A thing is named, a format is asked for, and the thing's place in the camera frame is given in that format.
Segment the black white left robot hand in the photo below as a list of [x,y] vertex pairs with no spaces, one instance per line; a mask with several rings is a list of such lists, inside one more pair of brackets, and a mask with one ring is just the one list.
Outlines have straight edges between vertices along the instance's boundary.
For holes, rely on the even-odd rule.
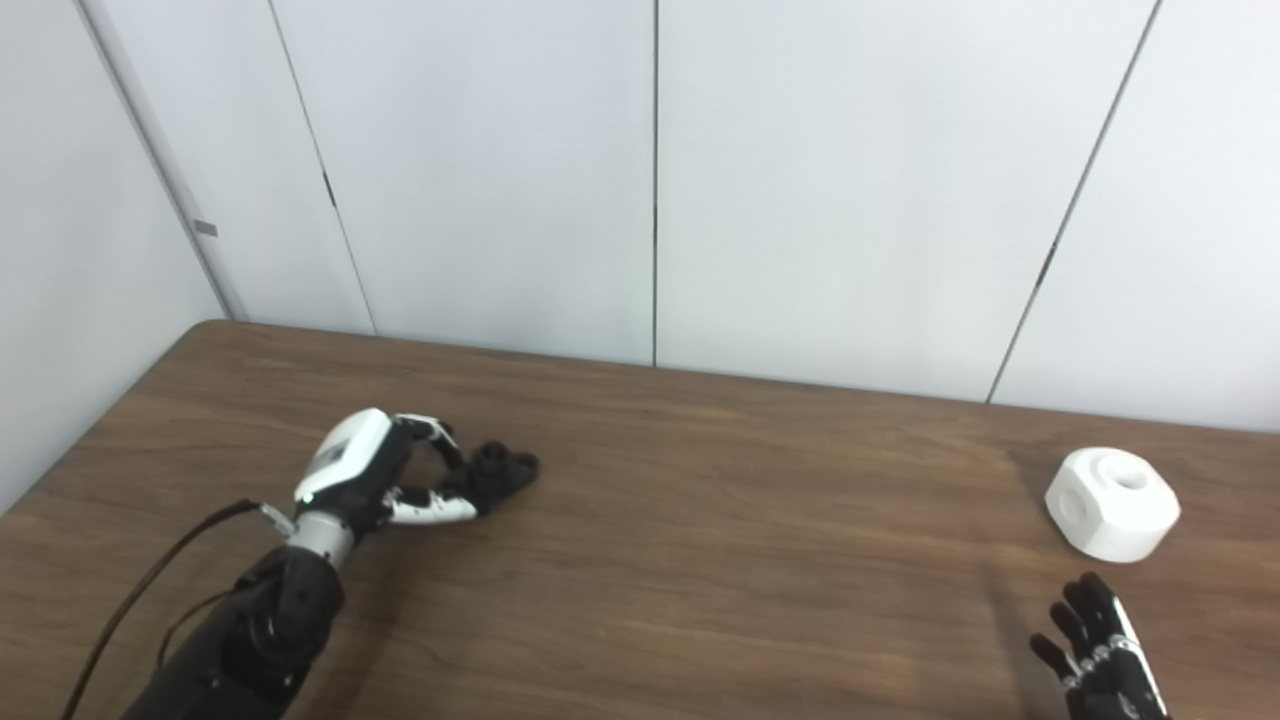
[[347,416],[324,438],[294,488],[294,519],[321,512],[356,538],[383,527],[431,527],[472,521],[476,503],[443,488],[410,488],[401,478],[417,446],[426,445],[445,469],[465,466],[452,428],[434,416],[369,407]]

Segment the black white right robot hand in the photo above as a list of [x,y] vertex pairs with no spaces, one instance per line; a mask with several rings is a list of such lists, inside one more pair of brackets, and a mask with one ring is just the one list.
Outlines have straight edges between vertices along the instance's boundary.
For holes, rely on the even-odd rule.
[[1068,642],[1036,633],[1030,651],[1057,678],[1070,719],[1170,719],[1120,597],[1096,573],[1062,587],[1050,619]]

